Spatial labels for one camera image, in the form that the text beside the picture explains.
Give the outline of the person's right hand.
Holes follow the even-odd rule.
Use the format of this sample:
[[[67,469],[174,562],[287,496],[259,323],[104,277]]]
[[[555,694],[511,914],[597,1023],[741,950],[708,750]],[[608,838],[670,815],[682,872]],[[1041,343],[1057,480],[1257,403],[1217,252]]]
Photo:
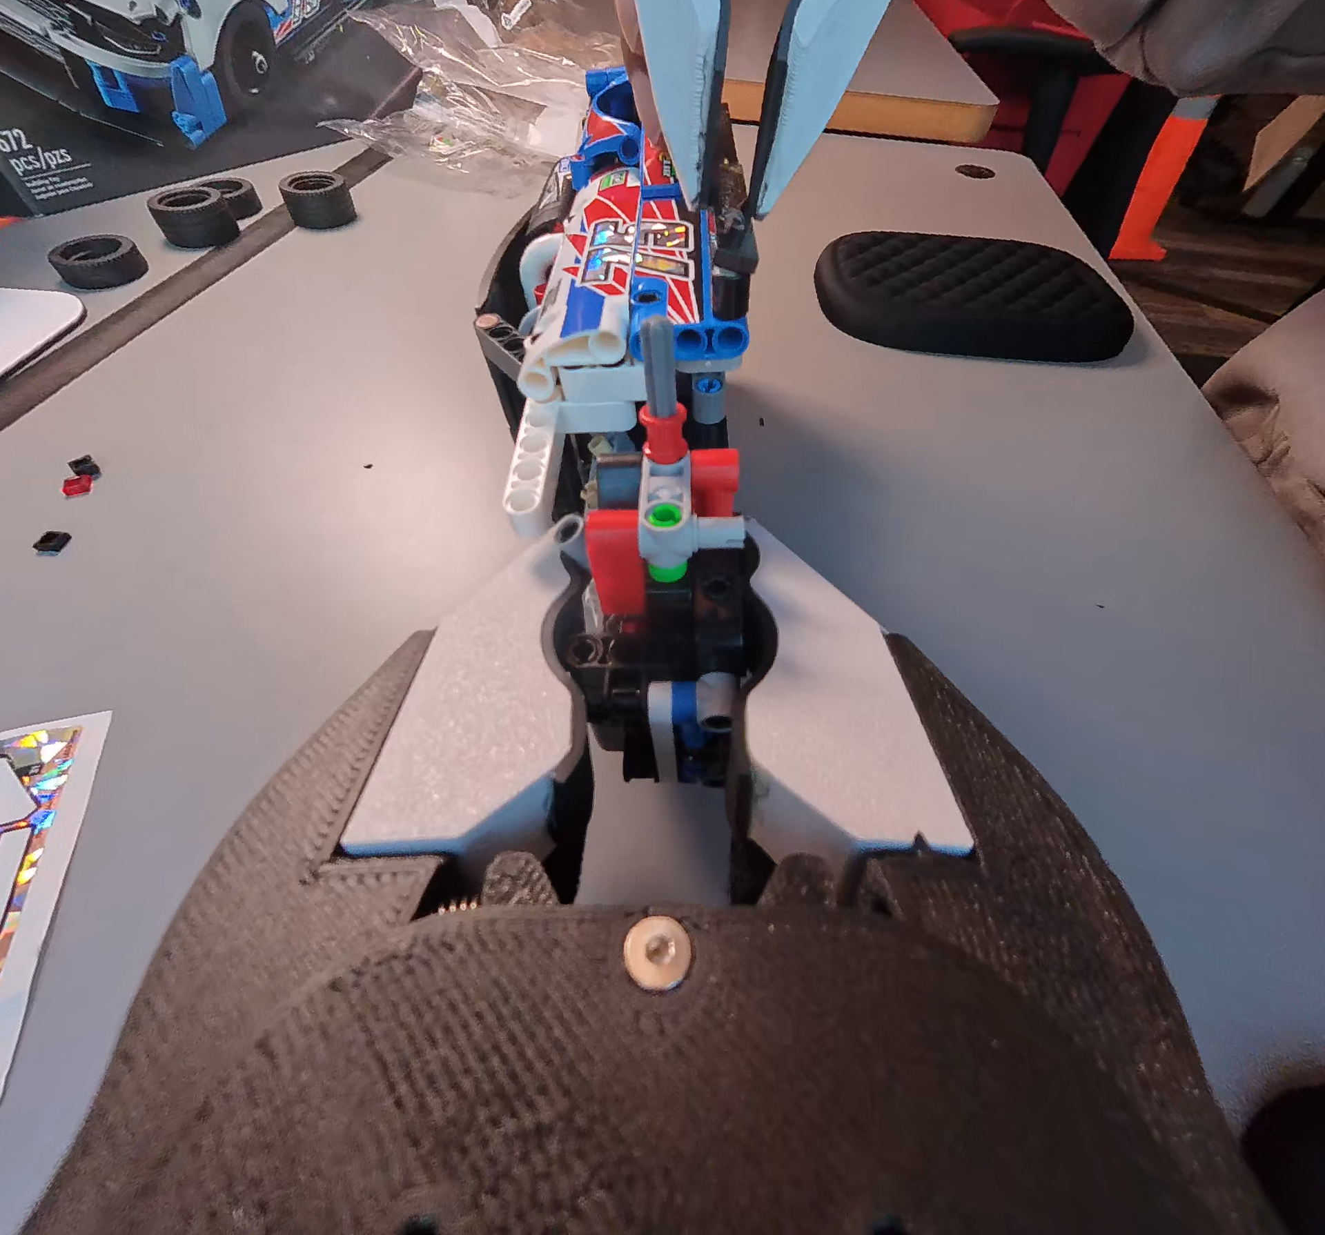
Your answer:
[[[651,94],[651,74],[649,74],[649,57],[646,57],[646,43],[641,43],[637,0],[611,0],[611,8],[617,8],[621,53],[622,53],[633,106],[637,106],[637,115],[641,115],[641,129],[651,146],[670,151],[664,129],[660,125],[656,94]]]

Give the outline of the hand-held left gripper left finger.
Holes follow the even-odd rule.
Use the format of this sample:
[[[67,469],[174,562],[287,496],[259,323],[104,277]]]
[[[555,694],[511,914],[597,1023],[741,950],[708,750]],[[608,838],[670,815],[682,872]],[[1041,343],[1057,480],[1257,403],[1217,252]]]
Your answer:
[[[501,848],[553,848],[570,691],[540,622],[565,589],[561,545],[540,536],[438,619],[341,830],[346,856],[445,854],[480,876]]]

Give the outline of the blue white lego race car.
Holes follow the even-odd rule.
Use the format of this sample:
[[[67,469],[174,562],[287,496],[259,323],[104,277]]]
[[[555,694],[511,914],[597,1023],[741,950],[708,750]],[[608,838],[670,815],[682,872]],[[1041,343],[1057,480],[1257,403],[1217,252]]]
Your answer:
[[[585,92],[577,146],[473,315],[522,397],[501,508],[522,536],[561,521],[585,571],[555,658],[622,777],[722,789],[758,644],[726,442],[747,277],[715,266],[742,217],[688,204],[622,67],[592,67]]]

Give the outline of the orange traffic cone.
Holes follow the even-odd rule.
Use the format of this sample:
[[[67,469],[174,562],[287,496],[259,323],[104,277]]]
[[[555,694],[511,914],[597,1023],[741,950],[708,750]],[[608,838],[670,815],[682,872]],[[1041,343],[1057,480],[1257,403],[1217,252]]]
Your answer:
[[[1120,233],[1110,248],[1110,263],[1162,263],[1166,244],[1158,244],[1156,225],[1183,177],[1188,159],[1195,155],[1209,115],[1216,114],[1217,94],[1191,94],[1176,98],[1168,119],[1162,125],[1142,177],[1132,185],[1132,199],[1120,223]]]

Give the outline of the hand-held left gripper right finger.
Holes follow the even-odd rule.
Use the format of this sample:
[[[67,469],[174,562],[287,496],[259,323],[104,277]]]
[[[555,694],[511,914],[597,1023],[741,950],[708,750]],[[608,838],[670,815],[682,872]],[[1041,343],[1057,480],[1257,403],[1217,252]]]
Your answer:
[[[747,533],[755,672],[734,736],[728,901],[755,901],[773,865],[803,854],[832,876],[885,854],[970,858],[901,640],[758,521]]]

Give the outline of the black red office chair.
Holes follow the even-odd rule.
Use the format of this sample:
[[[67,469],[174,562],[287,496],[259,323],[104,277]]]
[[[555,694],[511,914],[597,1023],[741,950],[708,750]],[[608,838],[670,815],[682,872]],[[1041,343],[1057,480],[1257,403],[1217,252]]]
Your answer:
[[[1045,0],[916,0],[1000,94],[986,149],[1026,155],[1110,252],[1176,94],[1120,74]]]

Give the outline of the lego set cardboard box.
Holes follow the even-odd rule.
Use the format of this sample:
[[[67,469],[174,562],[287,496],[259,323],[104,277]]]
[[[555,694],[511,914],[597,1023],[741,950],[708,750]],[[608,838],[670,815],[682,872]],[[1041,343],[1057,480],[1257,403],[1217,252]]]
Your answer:
[[[386,3],[0,0],[11,194],[48,217],[341,142],[416,86]]]

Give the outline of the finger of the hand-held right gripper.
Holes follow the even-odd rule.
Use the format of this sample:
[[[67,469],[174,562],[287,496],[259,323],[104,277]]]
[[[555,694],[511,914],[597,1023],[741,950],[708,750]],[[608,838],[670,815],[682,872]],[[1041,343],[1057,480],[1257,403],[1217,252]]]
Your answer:
[[[788,0],[765,74],[747,217],[765,219],[832,119],[890,0]]]
[[[633,0],[660,127],[688,204],[715,200],[728,0]]]

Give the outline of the person's beige sweatshirt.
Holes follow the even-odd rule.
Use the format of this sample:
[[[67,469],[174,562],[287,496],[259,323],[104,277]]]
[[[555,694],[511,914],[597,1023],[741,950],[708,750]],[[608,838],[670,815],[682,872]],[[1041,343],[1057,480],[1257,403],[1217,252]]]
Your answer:
[[[1268,480],[1282,513],[1325,552],[1325,293],[1241,348],[1204,398]]]

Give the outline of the crumpled clear plastic bags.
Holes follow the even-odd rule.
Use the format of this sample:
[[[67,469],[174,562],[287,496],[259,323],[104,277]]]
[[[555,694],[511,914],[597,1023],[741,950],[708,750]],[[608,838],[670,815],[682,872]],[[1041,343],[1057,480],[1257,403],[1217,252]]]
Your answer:
[[[394,106],[322,127],[499,199],[538,186],[581,146],[587,74],[622,62],[608,13],[585,0],[413,0],[355,26],[413,79]]]

